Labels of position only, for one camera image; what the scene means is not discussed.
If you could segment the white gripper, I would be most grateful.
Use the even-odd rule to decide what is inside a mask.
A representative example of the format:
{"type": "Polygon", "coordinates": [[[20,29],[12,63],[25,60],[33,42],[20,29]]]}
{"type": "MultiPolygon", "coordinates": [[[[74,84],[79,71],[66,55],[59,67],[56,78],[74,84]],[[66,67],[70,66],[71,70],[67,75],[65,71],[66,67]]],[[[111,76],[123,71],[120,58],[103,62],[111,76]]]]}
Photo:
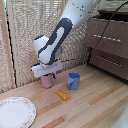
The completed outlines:
{"type": "Polygon", "coordinates": [[[43,75],[47,75],[49,73],[56,72],[61,70],[63,65],[60,60],[57,60],[52,65],[48,65],[47,67],[42,67],[40,64],[36,64],[35,66],[31,67],[31,70],[34,72],[34,76],[36,78],[41,77],[43,75]]]}

